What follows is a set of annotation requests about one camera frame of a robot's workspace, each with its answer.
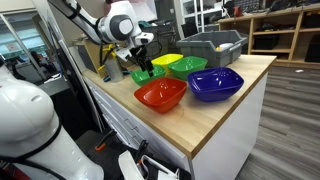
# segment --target yellow bowl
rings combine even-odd
[[[166,54],[152,60],[152,64],[162,66],[167,73],[170,73],[168,64],[183,58],[182,54]]]

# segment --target gray plastic bin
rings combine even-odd
[[[177,46],[184,56],[202,57],[208,60],[208,67],[221,67],[238,59],[247,41],[236,30],[228,30],[198,33],[178,41]],[[233,43],[233,46],[216,51],[216,47],[223,43]]]

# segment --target box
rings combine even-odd
[[[253,49],[271,50],[278,44],[279,38],[279,34],[255,36]]]
[[[221,67],[238,59],[241,47],[247,42],[247,38],[241,37],[236,30],[228,30],[198,33],[178,41],[177,46],[184,56],[202,57],[208,60],[208,67]],[[224,43],[233,45],[217,51],[216,47]]]

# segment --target desk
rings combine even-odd
[[[179,104],[158,114],[133,95],[139,88],[131,77],[104,83],[83,72],[103,116],[134,148],[137,137],[147,139],[159,156],[191,172],[194,179],[234,179],[253,148],[267,72],[275,56],[242,55],[228,65],[245,83],[230,99],[204,103],[188,88]]]

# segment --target floor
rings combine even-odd
[[[273,67],[258,138],[237,180],[320,179],[320,70]]]

